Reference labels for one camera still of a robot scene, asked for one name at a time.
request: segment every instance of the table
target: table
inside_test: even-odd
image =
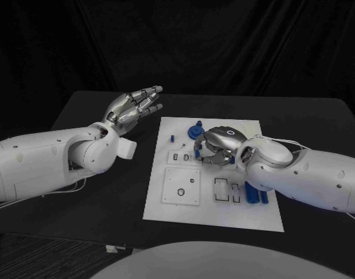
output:
[[[73,93],[52,130],[101,120],[120,93]],[[355,117],[339,99],[167,95],[163,109],[124,135],[133,160],[88,178],[82,191],[36,197],[0,211],[0,233],[72,239],[146,249],[182,241],[247,244],[296,255],[355,276],[355,220],[277,193],[286,232],[143,220],[160,117],[260,120],[262,134],[355,157]]]

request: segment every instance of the blue part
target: blue part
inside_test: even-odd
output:
[[[247,194],[247,202],[248,203],[258,203],[260,202],[260,195],[258,190],[245,182],[245,194]]]
[[[267,192],[265,192],[265,191],[260,191],[260,193],[261,193],[261,200],[262,200],[262,203],[264,203],[264,204],[270,203]]]
[[[205,131],[202,128],[202,122],[199,121],[199,122],[196,122],[196,125],[189,128],[187,136],[190,137],[190,139],[196,140],[198,136],[203,133],[205,133]]]

